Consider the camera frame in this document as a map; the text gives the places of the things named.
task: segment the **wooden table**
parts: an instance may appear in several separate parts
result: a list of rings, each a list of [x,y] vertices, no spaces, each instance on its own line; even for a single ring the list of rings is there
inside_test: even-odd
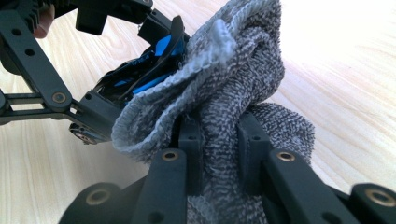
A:
[[[157,0],[154,6],[168,18],[181,15],[192,35],[225,2]],[[104,33],[94,36],[76,31],[75,19],[75,12],[57,19],[39,44],[79,100],[148,44],[136,36],[136,25],[108,19]],[[396,190],[396,3],[285,0],[281,48],[286,76],[268,102],[315,124],[315,172],[345,192],[361,182]],[[20,77],[0,69],[3,92],[28,92]],[[84,146],[69,124],[43,119],[0,127],[0,223],[55,223],[89,185],[124,188],[147,172],[110,143]]]

